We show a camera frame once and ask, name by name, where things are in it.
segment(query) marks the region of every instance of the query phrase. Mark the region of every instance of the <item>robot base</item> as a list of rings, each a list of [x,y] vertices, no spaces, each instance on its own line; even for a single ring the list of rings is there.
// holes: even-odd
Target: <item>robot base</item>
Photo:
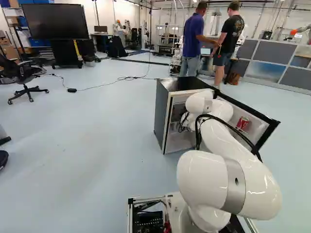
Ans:
[[[172,233],[205,233],[192,222],[191,217],[189,216],[188,206],[179,192],[168,193],[167,195],[158,198],[130,198],[128,200],[127,232],[137,233],[133,228],[133,224],[135,216],[140,213],[138,210],[139,206],[149,206],[152,208],[156,203],[160,202],[166,205],[163,206],[163,225],[166,221],[169,221]],[[258,233],[253,221],[248,218],[244,219],[249,231],[252,233]],[[219,233],[245,233],[245,231],[237,216],[231,215],[230,222],[219,231]]]
[[[188,206],[179,192],[166,197],[172,233],[205,233],[191,221]]]

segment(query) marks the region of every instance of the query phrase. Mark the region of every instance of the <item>man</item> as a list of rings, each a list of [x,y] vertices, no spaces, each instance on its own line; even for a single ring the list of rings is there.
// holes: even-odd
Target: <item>man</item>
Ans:
[[[232,1],[228,7],[229,19],[223,25],[222,33],[218,39],[220,47],[213,50],[211,56],[216,66],[214,85],[220,89],[220,82],[225,75],[225,65],[230,61],[239,36],[244,28],[244,20],[239,14],[240,2]]]
[[[187,19],[184,26],[184,39],[183,39],[183,58],[180,68],[180,77],[196,76],[196,71],[200,62],[201,43],[207,42],[217,44],[215,40],[211,40],[203,36],[204,20],[207,8],[206,1],[201,1],[195,10],[195,13]]]

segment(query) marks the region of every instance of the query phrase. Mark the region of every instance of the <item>jeans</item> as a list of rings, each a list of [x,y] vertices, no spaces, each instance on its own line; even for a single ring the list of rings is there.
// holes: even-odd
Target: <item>jeans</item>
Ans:
[[[196,76],[196,71],[200,64],[200,55],[196,57],[184,57],[182,59],[181,68],[179,72],[180,77]]]

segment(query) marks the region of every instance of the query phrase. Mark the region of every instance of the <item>black t-shirt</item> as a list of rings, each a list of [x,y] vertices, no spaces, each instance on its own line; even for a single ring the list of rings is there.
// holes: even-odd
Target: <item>black t-shirt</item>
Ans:
[[[227,36],[222,43],[221,53],[234,52],[235,45],[237,44],[243,28],[244,20],[240,15],[231,16],[225,21],[222,33],[227,33]]]

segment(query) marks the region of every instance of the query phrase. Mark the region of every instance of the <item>short hair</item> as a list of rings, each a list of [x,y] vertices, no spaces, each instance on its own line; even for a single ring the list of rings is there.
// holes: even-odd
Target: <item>short hair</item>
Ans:
[[[232,1],[228,6],[228,10],[231,9],[233,11],[238,11],[240,6],[241,4],[239,1]]]
[[[206,1],[200,1],[196,9],[204,10],[206,8],[207,8],[207,2]]]

